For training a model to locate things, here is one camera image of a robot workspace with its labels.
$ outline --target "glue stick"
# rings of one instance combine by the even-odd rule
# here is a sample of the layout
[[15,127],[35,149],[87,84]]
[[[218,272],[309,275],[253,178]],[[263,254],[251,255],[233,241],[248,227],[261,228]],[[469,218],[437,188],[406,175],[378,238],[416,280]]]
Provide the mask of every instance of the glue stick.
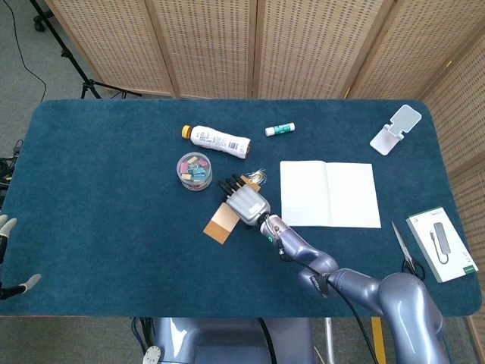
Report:
[[284,125],[278,125],[277,127],[267,127],[264,129],[266,137],[271,137],[272,135],[288,133],[289,131],[295,130],[295,123],[289,123]]

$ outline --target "product box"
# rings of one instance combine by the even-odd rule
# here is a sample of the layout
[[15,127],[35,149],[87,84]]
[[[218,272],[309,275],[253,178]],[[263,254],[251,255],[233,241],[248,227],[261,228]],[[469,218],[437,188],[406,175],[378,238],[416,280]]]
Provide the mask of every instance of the product box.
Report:
[[478,271],[443,207],[410,216],[406,221],[438,282]]

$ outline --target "notebook page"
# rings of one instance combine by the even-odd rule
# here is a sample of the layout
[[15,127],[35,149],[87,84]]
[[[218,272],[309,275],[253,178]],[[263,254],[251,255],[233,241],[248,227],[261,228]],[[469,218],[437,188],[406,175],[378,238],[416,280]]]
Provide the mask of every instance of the notebook page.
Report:
[[326,163],[282,161],[281,218],[289,226],[330,226]]
[[327,163],[331,226],[380,228],[372,165]]

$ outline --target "plastic bottle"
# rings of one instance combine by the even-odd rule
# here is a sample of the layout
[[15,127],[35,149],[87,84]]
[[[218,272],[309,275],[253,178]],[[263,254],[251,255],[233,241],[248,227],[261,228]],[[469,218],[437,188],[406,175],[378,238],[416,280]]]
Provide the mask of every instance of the plastic bottle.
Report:
[[182,138],[190,139],[197,146],[220,150],[242,159],[245,159],[248,155],[249,144],[251,143],[248,138],[222,133],[211,127],[201,127],[200,125],[196,127],[184,125]]

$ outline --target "scissors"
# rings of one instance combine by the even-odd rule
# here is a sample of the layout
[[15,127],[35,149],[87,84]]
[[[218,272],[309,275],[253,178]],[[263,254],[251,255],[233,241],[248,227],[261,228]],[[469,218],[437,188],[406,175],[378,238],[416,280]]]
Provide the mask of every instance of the scissors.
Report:
[[408,248],[404,244],[404,240],[401,234],[398,232],[397,227],[393,224],[394,233],[396,234],[397,241],[401,246],[402,253],[404,254],[404,261],[402,262],[401,271],[404,273],[411,273],[415,277],[418,277],[422,281],[426,278],[426,272],[424,271],[423,265],[420,264],[416,259],[414,259],[411,254],[409,254]]

